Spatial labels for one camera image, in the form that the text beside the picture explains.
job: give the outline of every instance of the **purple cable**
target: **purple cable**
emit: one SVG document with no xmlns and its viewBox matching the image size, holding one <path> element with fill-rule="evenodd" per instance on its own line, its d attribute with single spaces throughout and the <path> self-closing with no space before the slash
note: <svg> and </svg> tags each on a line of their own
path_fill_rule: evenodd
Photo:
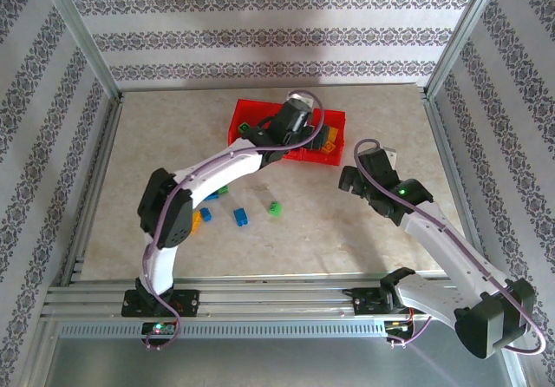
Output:
<svg viewBox="0 0 555 387">
<path fill-rule="evenodd" d="M 189 175 L 184 177 L 183 180 L 176 187 L 174 187 L 172 192 L 170 192 L 170 194 L 167 196 L 166 202 L 164 203 L 164 206 L 162 207 L 162 210 L 160 212 L 160 217 L 158 218 L 158 223 L 156 224 L 156 230 L 154 231 L 153 241 L 147 246 L 147 248 L 145 249 L 145 252 L 143 253 L 143 256 L 142 256 L 142 272 L 145 276 L 145 282 L 147 283 L 148 291 L 154 296 L 154 298 L 161 305 L 163 305 L 167 310 L 169 310 L 176 318 L 175 332 L 173 333 L 173 336 L 167 342 L 165 342 L 163 345 L 156 346 L 156 349 L 158 351 L 160 351 L 163 348 L 170 345 L 179 336 L 180 328 L 181 328 L 181 316 L 180 316 L 180 314 L 175 309 L 173 309 L 167 302 L 165 302 L 154 291 L 152 282 L 150 281 L 150 276 L 148 276 L 148 273 L 147 273 L 147 261 L 148 261 L 148 259 L 150 259 L 152 257 L 152 255 L 154 253 L 154 250 L 157 249 L 156 246 L 158 245 L 158 241 L 160 239 L 160 234 L 162 232 L 162 226 L 164 224 L 164 220 L 166 219 L 167 210 L 169 209 L 169 206 L 172 203 L 173 198 L 175 197 L 177 192 L 181 189 L 181 187 L 183 185 L 185 185 L 185 183 L 188 180 L 194 179 L 198 174 L 203 173 L 205 170 L 207 170 L 211 166 L 219 163 L 220 161 L 222 161 L 226 158 L 237 157 L 238 155 L 241 155 L 241 154 L 254 154 L 254 153 L 257 153 L 259 151 L 278 151 L 278 150 L 279 151 L 289 151 L 289 150 L 294 150 L 295 148 L 300 148 L 300 147 L 308 144 L 312 140 L 314 140 L 316 138 L 316 136 L 318 135 L 318 133 L 320 132 L 320 130 L 322 129 L 322 126 L 323 126 L 324 112 L 323 112 L 322 101 L 320 101 L 320 99 L 316 95 L 314 95 L 312 92 L 310 92 L 309 90 L 305 90 L 305 89 L 296 89 L 296 90 L 291 91 L 288 95 L 288 99 L 289 99 L 289 96 L 291 96 L 293 94 L 308 95 L 312 99 L 314 99 L 314 101 L 316 101 L 316 103 L 318 104 L 318 108 L 319 108 L 320 113 L 321 113 L 320 114 L 320 121 L 319 121 L 318 125 L 316 126 L 316 128 L 314 129 L 314 131 L 312 132 L 312 134 L 308 138 L 302 140 L 301 142 L 299 142 L 297 144 L 290 144 L 289 146 L 249 147 L 249 148 L 241 148 L 241 149 L 236 150 L 236 151 L 230 151 L 229 153 L 222 154 L 219 157 L 216 157 L 216 158 L 214 158 L 210 161 L 207 161 L 205 164 L 197 167 L 197 169 L 195 169 Z M 149 333 L 147 335 L 147 338 L 145 339 L 145 342 L 147 344 L 148 349 L 150 349 L 150 344 L 148 343 L 148 340 L 150 339 L 150 336 L 151 336 L 151 334 Z"/>
<path fill-rule="evenodd" d="M 520 312 L 521 316 L 524 317 L 524 319 L 526 319 L 526 321 L 530 324 L 530 326 L 533 328 L 533 330 L 538 334 L 538 339 L 539 339 L 539 345 L 534 348 L 533 350 L 522 350 L 520 348 L 515 348 L 513 346 L 506 346 L 505 349 L 509 350 L 509 351 L 513 351 L 516 352 L 518 354 L 522 354 L 522 355 L 538 355 L 541 354 L 544 350 L 545 350 L 545 336 L 543 334 L 543 332 L 539 329 L 539 326 L 534 322 L 532 316 L 530 316 L 530 314 L 524 309 L 524 307 L 522 307 L 522 305 L 517 302 L 517 300 L 511 295 L 511 293 L 509 293 L 505 287 L 503 287 L 503 285 L 497 281 L 490 273 L 489 271 L 480 263 L 479 260 L 477 260 L 472 253 L 468 250 L 468 248 L 465 247 L 465 245 L 459 240 L 459 238 L 449 229 L 449 228 L 444 228 L 443 224 L 441 224 L 441 222 L 434 218 L 432 215 L 430 215 L 427 212 L 424 212 L 423 210 L 421 210 L 419 207 L 416 207 L 415 205 L 413 205 L 410 202 L 407 202 L 406 200 L 400 198 L 399 196 L 397 196 L 396 194 L 390 192 L 388 189 L 386 189 L 385 187 L 383 187 L 382 185 L 380 185 L 380 183 L 378 183 L 364 168 L 364 166 L 362 165 L 362 163 L 360 162 L 360 160 L 358 159 L 358 149 L 360 148 L 360 146 L 364 143 L 367 142 L 372 142 L 374 143 L 378 148 L 380 147 L 380 142 L 378 140 L 375 140 L 373 138 L 367 138 L 364 140 L 360 140 L 356 145 L 355 145 L 355 163 L 356 163 L 356 167 L 358 168 L 358 170 L 362 173 L 362 175 L 366 178 L 366 180 L 368 180 L 372 186 L 374 186 L 376 189 L 378 189 L 380 192 L 382 192 L 383 194 L 385 194 L 386 196 L 388 196 L 389 198 L 391 198 L 392 200 L 401 203 L 402 205 L 404 205 L 405 207 L 408 207 L 409 209 L 413 210 L 414 212 L 419 213 L 420 215 L 422 215 L 424 218 L 426 218 L 427 220 L 429 220 L 430 222 L 432 222 L 435 226 L 443 229 L 443 231 L 445 232 L 446 235 L 449 236 L 449 238 L 460 248 L 460 250 L 468 257 L 468 259 L 476 266 L 476 268 L 478 268 L 478 270 L 484 275 L 484 277 L 486 279 L 488 279 L 492 285 L 495 286 L 495 288 L 497 290 L 499 290 L 499 292 L 509 301 L 509 303 L 511 305 L 514 306 L 514 308 Z M 389 336 L 390 338 L 395 338 L 398 340 L 401 340 L 404 344 L 409 344 L 410 342 L 414 341 L 418 336 L 421 335 L 421 333 L 424 331 L 424 329 L 426 329 L 429 325 L 429 322 L 431 320 L 431 317 L 428 319 L 428 321 L 426 322 L 426 324 L 424 324 L 424 326 L 422 326 L 422 328 L 410 339 L 408 340 L 403 340 L 402 338 L 399 337 L 394 337 L 394 336 Z"/>
</svg>

